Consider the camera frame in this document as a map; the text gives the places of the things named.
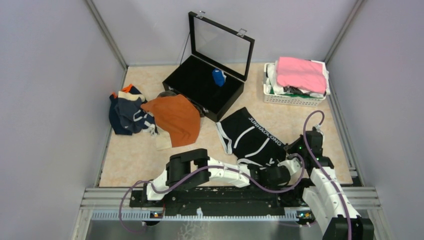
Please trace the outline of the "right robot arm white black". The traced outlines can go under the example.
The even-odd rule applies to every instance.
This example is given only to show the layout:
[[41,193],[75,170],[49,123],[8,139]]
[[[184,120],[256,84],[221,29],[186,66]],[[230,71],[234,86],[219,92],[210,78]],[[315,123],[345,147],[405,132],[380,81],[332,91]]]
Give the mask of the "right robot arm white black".
[[289,170],[299,173],[293,200],[309,206],[324,240],[372,240],[374,225],[352,206],[336,177],[334,165],[323,155],[324,133],[321,125],[307,130],[285,146]]

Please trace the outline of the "olive grey underwear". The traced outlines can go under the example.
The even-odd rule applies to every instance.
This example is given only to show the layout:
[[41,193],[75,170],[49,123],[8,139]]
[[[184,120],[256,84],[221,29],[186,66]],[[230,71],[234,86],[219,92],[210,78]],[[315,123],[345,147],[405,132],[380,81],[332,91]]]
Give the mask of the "olive grey underwear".
[[158,95],[157,95],[157,97],[158,98],[163,98],[163,97],[174,97],[174,96],[177,96],[178,94],[177,93],[175,93],[175,92],[173,92],[172,90],[166,90],[166,91],[163,91],[163,92],[161,92],[161,93],[159,93]]

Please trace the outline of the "dark blue underwear cream waistband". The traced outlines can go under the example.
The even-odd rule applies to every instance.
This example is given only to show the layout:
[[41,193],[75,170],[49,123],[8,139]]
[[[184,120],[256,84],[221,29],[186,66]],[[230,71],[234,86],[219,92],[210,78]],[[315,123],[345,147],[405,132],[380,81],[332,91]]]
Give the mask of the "dark blue underwear cream waistband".
[[147,103],[143,94],[133,94],[119,91],[115,111],[121,126],[132,134],[140,132],[149,133],[151,136],[157,134],[155,119],[152,113],[141,108]]

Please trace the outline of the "black display case glass lid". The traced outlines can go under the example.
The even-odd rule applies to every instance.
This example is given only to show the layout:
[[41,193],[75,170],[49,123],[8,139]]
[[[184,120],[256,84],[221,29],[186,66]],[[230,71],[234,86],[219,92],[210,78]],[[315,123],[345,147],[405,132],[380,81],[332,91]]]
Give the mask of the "black display case glass lid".
[[[243,93],[248,79],[255,40],[246,30],[231,29],[204,16],[188,13],[190,55],[162,82],[165,90],[185,96],[204,115],[218,122]],[[212,71],[226,75],[215,84]]]

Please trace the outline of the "black underwear white trim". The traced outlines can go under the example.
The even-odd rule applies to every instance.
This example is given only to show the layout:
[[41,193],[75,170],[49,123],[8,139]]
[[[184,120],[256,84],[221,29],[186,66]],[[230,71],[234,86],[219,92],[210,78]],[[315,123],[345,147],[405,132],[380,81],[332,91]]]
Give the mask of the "black underwear white trim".
[[223,150],[237,163],[274,167],[286,159],[285,144],[243,107],[215,123]]

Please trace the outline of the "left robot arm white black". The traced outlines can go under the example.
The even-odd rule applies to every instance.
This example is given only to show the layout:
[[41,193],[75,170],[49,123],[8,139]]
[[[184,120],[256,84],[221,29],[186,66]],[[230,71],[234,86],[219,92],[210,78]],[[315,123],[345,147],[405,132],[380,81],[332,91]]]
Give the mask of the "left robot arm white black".
[[304,175],[305,170],[304,160],[297,153],[276,166],[265,167],[247,162],[225,163],[199,148],[172,155],[164,171],[144,184],[141,200],[154,207],[172,191],[186,191],[208,182],[227,183],[237,188],[254,185],[265,192],[280,194],[293,190],[293,186],[286,188],[285,184],[297,173]]

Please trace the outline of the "navy underwear orange waistband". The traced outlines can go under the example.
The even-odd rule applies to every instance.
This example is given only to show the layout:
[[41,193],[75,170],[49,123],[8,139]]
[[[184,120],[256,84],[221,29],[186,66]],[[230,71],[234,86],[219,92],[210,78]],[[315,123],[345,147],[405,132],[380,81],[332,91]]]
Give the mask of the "navy underwear orange waistband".
[[135,112],[134,104],[126,98],[119,97],[116,92],[109,96],[109,100],[108,119],[114,133],[116,135],[133,135],[135,132],[131,113]]

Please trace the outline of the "royal blue underwear white trim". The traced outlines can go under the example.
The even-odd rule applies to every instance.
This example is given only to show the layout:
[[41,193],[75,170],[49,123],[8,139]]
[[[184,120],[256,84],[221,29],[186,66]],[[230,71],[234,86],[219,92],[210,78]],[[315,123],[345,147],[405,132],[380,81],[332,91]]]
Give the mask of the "royal blue underwear white trim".
[[225,84],[226,78],[227,78],[224,71],[218,68],[215,68],[212,71],[212,77],[213,77],[214,83],[219,87],[222,87]]

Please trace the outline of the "orange underwear cream waistband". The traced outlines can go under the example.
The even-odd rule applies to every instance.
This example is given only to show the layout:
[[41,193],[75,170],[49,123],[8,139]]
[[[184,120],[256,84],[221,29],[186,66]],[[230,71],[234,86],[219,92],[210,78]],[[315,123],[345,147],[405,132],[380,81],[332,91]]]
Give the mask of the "orange underwear cream waistband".
[[157,135],[157,150],[194,144],[200,134],[201,116],[198,109],[183,95],[161,96],[141,105],[153,115]]

